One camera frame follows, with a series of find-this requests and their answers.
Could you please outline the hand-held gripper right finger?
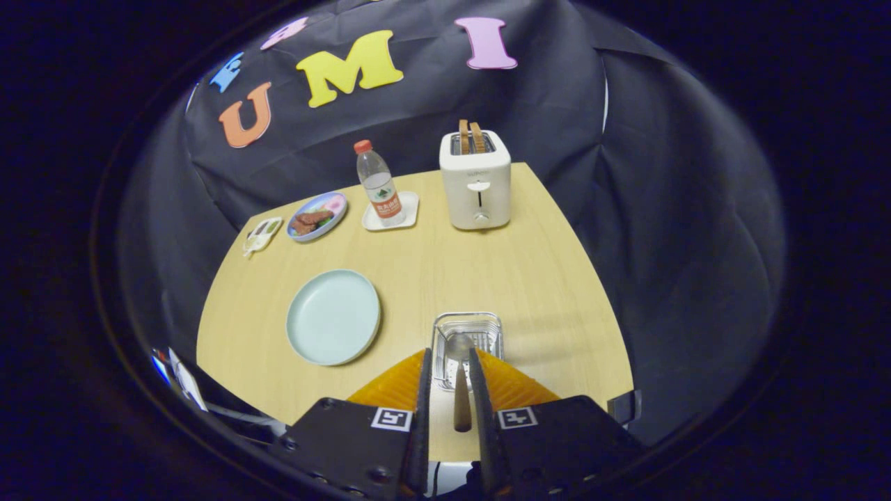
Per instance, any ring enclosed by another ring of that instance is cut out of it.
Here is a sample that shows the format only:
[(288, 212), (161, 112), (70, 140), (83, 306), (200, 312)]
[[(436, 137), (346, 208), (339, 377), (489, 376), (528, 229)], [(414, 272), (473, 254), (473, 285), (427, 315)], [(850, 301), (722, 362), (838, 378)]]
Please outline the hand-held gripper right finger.
[(605, 497), (644, 451), (591, 397), (544, 401), (521, 387), (520, 371), (478, 349), (468, 352), (468, 366), (489, 499)]

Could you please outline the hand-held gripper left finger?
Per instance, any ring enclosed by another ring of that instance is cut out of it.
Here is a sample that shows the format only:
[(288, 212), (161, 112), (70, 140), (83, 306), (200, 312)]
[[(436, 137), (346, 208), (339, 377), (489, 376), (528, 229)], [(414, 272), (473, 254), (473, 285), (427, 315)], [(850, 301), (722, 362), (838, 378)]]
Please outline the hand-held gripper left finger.
[(427, 489), (431, 393), (426, 348), (350, 399), (319, 399), (271, 444), (271, 455), (338, 497), (420, 499)]

